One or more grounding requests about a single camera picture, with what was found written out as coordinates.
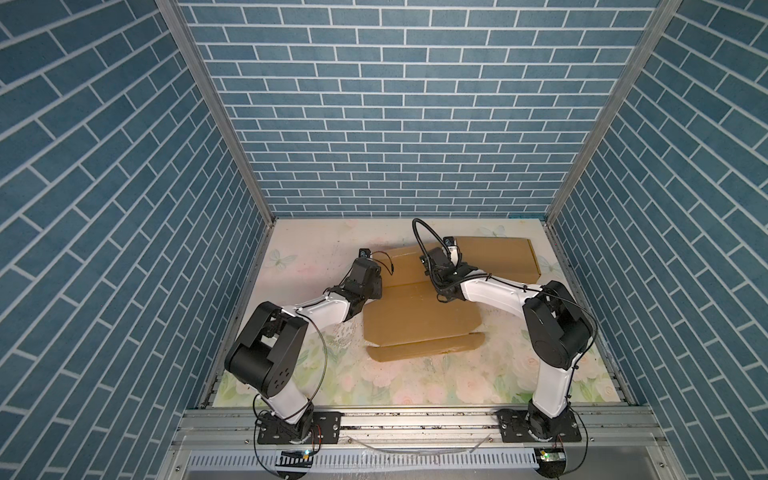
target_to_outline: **robotic arm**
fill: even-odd
[[[261,303],[227,354],[224,368],[258,391],[288,438],[305,439],[314,405],[299,391],[291,375],[308,324],[319,332],[351,319],[368,300],[381,296],[381,267],[371,259],[370,250],[361,249],[344,280],[324,296],[295,306]]]
[[[441,240],[441,246],[427,251],[417,224]],[[594,337],[594,327],[568,289],[555,281],[544,286],[510,282],[468,265],[453,237],[440,239],[420,219],[414,219],[413,232],[424,253],[425,274],[439,297],[444,297],[441,301],[487,303],[525,318],[533,349],[541,359],[536,390],[528,403],[530,433],[542,441],[562,433],[573,422],[568,402],[571,377]]]

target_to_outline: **flattened cardboard box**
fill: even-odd
[[[541,276],[527,238],[457,237],[463,260],[507,280],[536,283]],[[437,243],[425,245],[427,250]],[[424,274],[418,245],[387,250],[393,275],[382,270],[382,299],[363,308],[362,336],[377,362],[411,359],[478,348],[485,334],[472,332],[482,320],[478,305],[454,300],[440,303]],[[379,254],[384,263],[386,258]]]

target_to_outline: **metal corner post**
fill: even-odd
[[[653,53],[656,44],[661,39],[661,35],[664,30],[667,29],[674,13],[677,12],[677,8],[680,6],[682,0],[660,0],[659,5],[654,10],[654,13],[650,16],[645,31],[643,32],[640,41],[635,48],[632,49],[632,53],[627,59],[627,64],[624,66],[624,70],[621,72],[621,76],[616,80],[611,95],[608,97],[608,101],[600,110],[598,118],[594,121],[592,130],[584,139],[584,144],[581,146],[581,150],[576,155],[574,163],[568,174],[563,180],[563,184],[560,186],[560,190],[555,194],[554,200],[547,209],[547,223],[552,224],[554,220],[560,214],[560,211],[565,205],[565,201],[571,192],[576,187],[581,174],[587,169],[592,155],[598,149],[598,146],[603,141],[605,134],[608,132],[608,128],[613,123],[616,114],[619,112],[621,105],[624,103],[624,99],[629,95],[632,85],[640,76],[643,71],[645,62],[650,58],[650,54]]]
[[[168,25],[171,36],[176,41],[176,46],[179,48],[181,55],[187,63],[187,67],[190,69],[197,88],[203,95],[203,100],[208,105],[216,126],[219,127],[221,137],[224,139],[224,143],[227,144],[227,148],[229,148],[237,169],[243,176],[253,201],[256,202],[256,206],[259,212],[261,212],[266,225],[268,227],[272,226],[275,216],[272,214],[270,206],[259,188],[256,176],[253,174],[253,168],[250,166],[243,145],[237,138],[237,134],[232,126],[227,110],[221,102],[221,97],[219,97],[214,82],[210,78],[203,57],[200,55],[197,44],[192,37],[192,31],[184,20],[184,14],[181,12],[178,1],[156,0],[156,3],[160,9],[160,14],[163,15],[163,20]]]

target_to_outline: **side wall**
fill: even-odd
[[[181,3],[278,215],[542,217],[657,0]]]
[[[0,478],[157,473],[258,215],[152,0],[0,3]]]
[[[685,472],[765,478],[768,2],[728,4],[683,2],[554,228]]]

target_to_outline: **brown cardboard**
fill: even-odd
[[[541,275],[528,239],[457,237],[456,243],[465,262],[496,276],[535,283]],[[437,246],[425,245],[427,250]],[[424,274],[418,245],[387,253],[395,272],[390,276],[382,271],[382,299],[367,304],[362,316],[363,337],[378,345],[368,347],[372,359],[388,362],[461,352],[483,344],[484,334],[471,333],[482,323],[477,304],[440,303]]]

